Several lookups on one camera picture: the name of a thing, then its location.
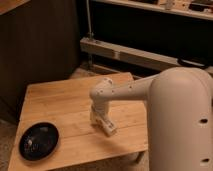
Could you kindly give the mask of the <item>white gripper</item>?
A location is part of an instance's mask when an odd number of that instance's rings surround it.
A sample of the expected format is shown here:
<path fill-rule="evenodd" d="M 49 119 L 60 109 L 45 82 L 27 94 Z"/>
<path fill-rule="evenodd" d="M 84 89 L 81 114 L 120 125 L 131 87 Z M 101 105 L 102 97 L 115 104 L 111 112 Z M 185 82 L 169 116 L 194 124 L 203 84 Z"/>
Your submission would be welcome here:
<path fill-rule="evenodd" d="M 109 123 L 107 110 L 91 109 L 90 121 L 92 125 L 105 125 Z"/>

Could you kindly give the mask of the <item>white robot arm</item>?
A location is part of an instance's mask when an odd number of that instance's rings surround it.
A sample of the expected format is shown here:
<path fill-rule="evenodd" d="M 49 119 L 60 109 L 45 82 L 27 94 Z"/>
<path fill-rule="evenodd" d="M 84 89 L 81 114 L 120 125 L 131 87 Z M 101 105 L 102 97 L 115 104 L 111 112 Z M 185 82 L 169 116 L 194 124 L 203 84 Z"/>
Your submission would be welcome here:
<path fill-rule="evenodd" d="M 213 77 L 174 67 L 115 85 L 109 78 L 90 91 L 91 122 L 110 135 L 113 100 L 145 100 L 150 171 L 213 171 Z"/>

